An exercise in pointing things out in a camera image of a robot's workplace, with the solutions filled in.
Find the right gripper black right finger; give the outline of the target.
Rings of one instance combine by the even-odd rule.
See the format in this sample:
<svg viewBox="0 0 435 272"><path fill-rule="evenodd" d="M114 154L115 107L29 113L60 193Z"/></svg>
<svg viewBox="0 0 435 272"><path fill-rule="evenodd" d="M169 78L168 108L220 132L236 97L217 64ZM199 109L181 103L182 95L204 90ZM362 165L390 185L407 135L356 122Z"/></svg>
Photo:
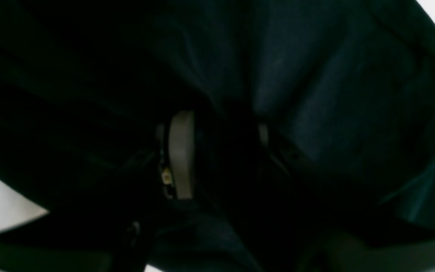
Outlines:
<svg viewBox="0 0 435 272"><path fill-rule="evenodd" d="M392 214L386 205L347 198L266 124L259 139L271 161L295 186L288 208L303 247L299 272L435 272L435 229Z"/></svg>

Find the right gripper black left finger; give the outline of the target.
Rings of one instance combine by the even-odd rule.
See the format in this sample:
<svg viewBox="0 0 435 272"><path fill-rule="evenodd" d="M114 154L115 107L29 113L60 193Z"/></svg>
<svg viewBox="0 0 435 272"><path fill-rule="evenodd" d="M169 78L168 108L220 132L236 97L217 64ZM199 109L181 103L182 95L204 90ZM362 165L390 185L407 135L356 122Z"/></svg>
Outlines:
<svg viewBox="0 0 435 272"><path fill-rule="evenodd" d="M0 231L6 272L142 272L168 204L194 197L195 115L180 111L118 165L38 159L23 196L47 215Z"/></svg>

